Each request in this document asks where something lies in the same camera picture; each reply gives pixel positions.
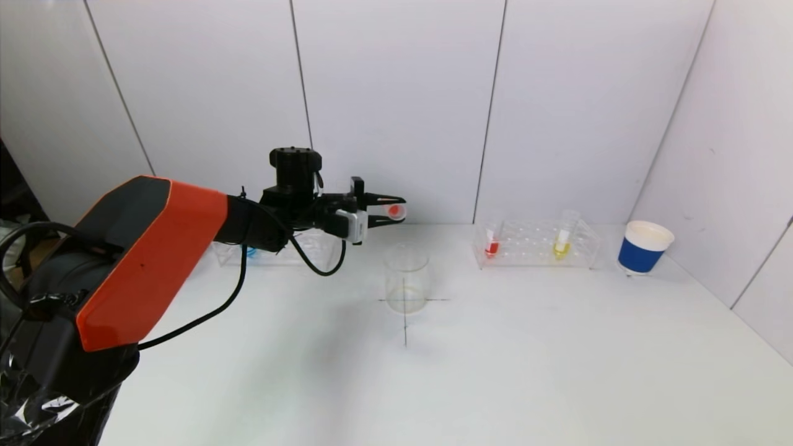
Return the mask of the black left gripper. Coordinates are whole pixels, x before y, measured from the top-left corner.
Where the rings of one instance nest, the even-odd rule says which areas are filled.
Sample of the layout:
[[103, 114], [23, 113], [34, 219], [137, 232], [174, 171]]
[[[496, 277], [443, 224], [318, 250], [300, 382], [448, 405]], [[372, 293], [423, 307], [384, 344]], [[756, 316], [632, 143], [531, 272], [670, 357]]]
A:
[[404, 217], [368, 215], [367, 207], [406, 203], [398, 196], [365, 193], [364, 180], [354, 176], [348, 192], [320, 195], [320, 229], [353, 245], [360, 245], [366, 239], [368, 229], [399, 225], [405, 221]]

